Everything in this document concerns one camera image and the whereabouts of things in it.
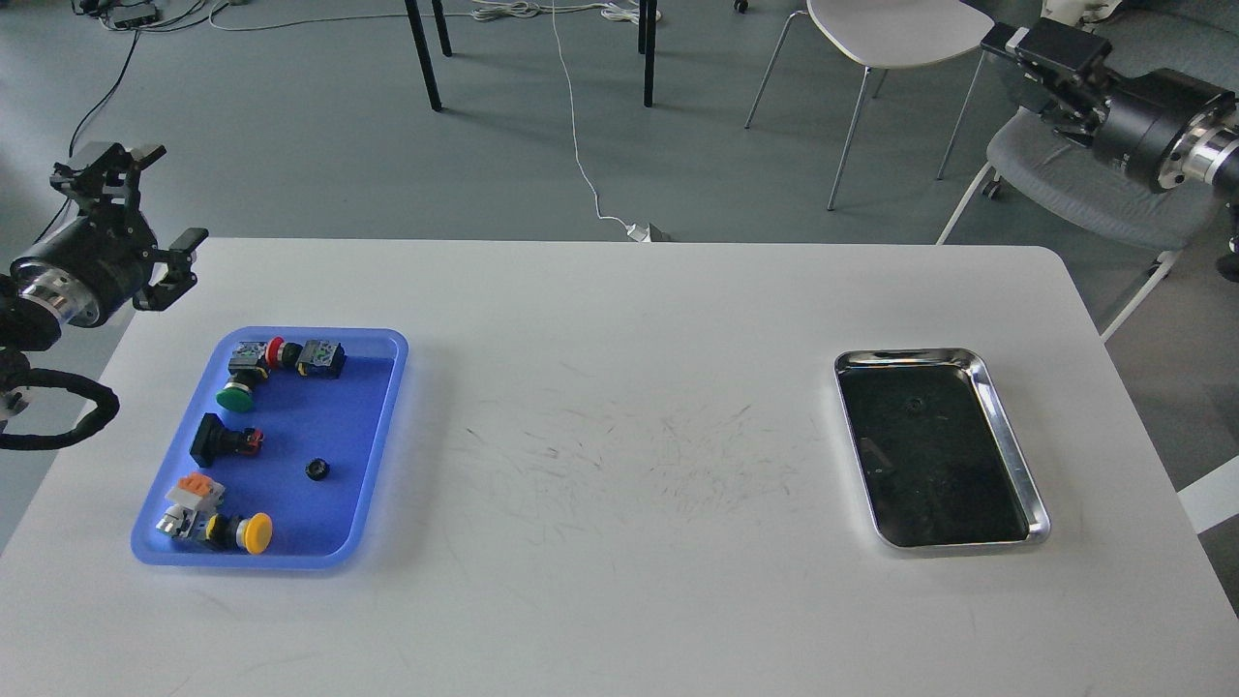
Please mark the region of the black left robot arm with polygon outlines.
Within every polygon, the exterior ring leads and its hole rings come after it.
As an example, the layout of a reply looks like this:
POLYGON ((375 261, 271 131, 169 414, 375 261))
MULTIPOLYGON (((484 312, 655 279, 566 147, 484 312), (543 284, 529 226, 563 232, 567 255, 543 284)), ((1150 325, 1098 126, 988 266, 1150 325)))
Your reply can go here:
POLYGON ((50 187, 76 204, 76 215, 2 274, 2 420, 22 413, 35 389, 76 394, 92 409, 59 435, 4 432, 4 449, 78 444, 102 432, 119 411, 116 394, 107 385, 37 369, 31 353, 53 348, 64 326, 105 326, 125 303, 164 312, 197 284, 192 262, 207 229, 191 227, 164 250, 140 210, 140 177, 164 154, 161 144, 90 142, 50 173, 50 187))

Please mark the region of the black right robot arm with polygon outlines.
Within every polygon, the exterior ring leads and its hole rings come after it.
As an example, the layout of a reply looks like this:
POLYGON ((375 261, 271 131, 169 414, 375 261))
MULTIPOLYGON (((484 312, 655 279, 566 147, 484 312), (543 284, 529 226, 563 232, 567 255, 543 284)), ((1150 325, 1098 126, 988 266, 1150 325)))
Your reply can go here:
POLYGON ((1158 253, 1237 210, 1235 92, 1173 68, 1123 76, 1105 37, 1053 19, 997 24, 980 48, 1018 106, 990 162, 1044 210, 1158 253))

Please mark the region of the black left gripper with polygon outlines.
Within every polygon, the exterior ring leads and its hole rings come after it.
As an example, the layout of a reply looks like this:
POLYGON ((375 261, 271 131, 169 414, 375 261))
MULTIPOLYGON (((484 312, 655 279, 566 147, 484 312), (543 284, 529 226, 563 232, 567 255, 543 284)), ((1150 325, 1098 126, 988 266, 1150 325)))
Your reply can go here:
POLYGON ((208 229, 187 228, 169 250, 159 250, 140 212, 140 175, 164 155, 162 144, 89 142, 67 163, 55 163, 50 186, 78 212, 12 261, 19 290, 56 291, 66 300, 62 322, 93 329, 133 297, 138 312, 164 312, 193 288, 192 264, 208 229), (159 264, 164 279, 147 284, 159 264))

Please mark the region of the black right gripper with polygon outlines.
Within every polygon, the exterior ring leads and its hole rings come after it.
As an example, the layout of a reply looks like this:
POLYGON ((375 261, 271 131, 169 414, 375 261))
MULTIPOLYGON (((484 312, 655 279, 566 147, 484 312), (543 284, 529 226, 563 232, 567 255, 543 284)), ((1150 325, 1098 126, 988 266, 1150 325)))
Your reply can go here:
POLYGON ((1030 27, 995 24, 980 48, 987 53, 1014 105, 1058 136, 1151 193, 1203 182, 1215 193, 1238 189, 1237 97, 1194 76, 1152 71, 1115 88, 1103 59, 1105 37, 1037 19, 1030 27))

